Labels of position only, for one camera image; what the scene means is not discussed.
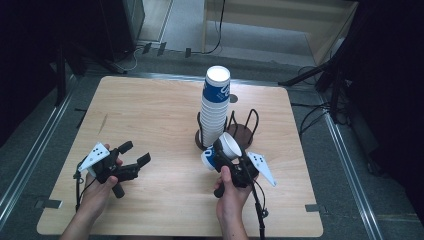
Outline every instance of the human hand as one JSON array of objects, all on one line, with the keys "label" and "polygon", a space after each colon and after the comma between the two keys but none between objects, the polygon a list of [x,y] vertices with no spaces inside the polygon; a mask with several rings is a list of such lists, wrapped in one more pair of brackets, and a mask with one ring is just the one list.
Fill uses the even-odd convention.
[{"label": "human hand", "polygon": [[231,179],[231,172],[227,166],[221,168],[221,177],[216,181],[214,188],[224,184],[225,191],[216,205],[216,216],[221,225],[224,239],[247,239],[242,220],[243,206],[249,197],[252,188],[236,188]]},{"label": "human hand", "polygon": [[[105,147],[109,149],[110,146],[109,144],[105,144]],[[121,166],[122,160],[117,159],[116,164]],[[101,184],[90,173],[87,173],[85,178],[86,189],[81,205],[60,239],[88,239],[91,227],[106,207],[110,190],[117,183],[118,179],[115,176],[110,176],[105,183]]]},{"label": "human hand", "polygon": [[[105,147],[109,149],[110,146],[109,144],[105,144]],[[122,163],[122,160],[119,158],[116,160],[118,166],[121,166]],[[94,177],[91,176],[90,173],[87,173],[85,178],[86,189],[78,212],[83,212],[86,216],[95,221],[102,214],[106,207],[110,190],[117,183],[118,179],[115,176],[110,176],[105,183],[101,184],[99,181],[94,180]]]}]

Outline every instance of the black wire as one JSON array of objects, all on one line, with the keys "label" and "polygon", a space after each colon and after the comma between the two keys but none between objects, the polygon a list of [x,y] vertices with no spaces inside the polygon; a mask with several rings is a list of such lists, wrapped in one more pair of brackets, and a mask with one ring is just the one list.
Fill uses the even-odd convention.
[{"label": "black wire", "polygon": [[84,188],[84,190],[82,190],[82,192],[81,192],[81,194],[79,193],[79,191],[80,191],[80,188],[79,188],[79,184],[80,184],[80,180],[83,180],[82,178],[79,178],[79,179],[77,179],[77,189],[76,189],[76,195],[77,195],[77,205],[75,206],[75,211],[78,211],[78,209],[79,209],[79,207],[80,207],[80,205],[81,205],[81,198],[82,198],[82,195],[84,194],[84,192],[85,192],[85,190],[87,190],[87,188],[88,187],[90,187],[91,186],[91,184],[93,184],[94,183],[94,181],[96,181],[96,178],[94,178],[93,179],[93,181],[91,181],[91,183],[90,184],[88,184],[85,188]]},{"label": "black wire", "polygon": [[262,192],[262,196],[263,196],[263,199],[264,199],[264,203],[262,204],[262,211],[264,211],[265,210],[265,192],[262,189],[261,185],[259,185],[259,183],[256,180],[253,180],[253,181],[256,183],[256,185],[258,185],[259,189]]},{"label": "black wire", "polygon": [[244,163],[244,161],[240,161],[240,164],[242,164],[242,169],[244,171],[246,171],[247,176],[249,177],[249,180],[250,180],[250,183],[251,183],[251,186],[252,186],[252,193],[253,193],[253,197],[255,198],[255,209],[256,209],[256,214],[258,215],[258,221],[259,221],[260,239],[263,240],[263,239],[265,239],[265,224],[264,224],[264,219],[263,219],[263,215],[262,215],[263,209],[259,209],[259,208],[261,208],[261,206],[260,206],[258,194],[256,193],[254,179],[252,178],[249,171],[247,170],[246,163]]},{"label": "black wire", "polygon": [[222,19],[224,17],[224,9],[225,9],[225,0],[222,2],[222,9],[221,9],[221,18],[219,20],[219,32],[218,32],[218,42],[215,46],[215,48],[209,52],[192,52],[192,53],[200,53],[200,54],[211,54],[213,53],[221,44],[221,36],[222,36]]}]

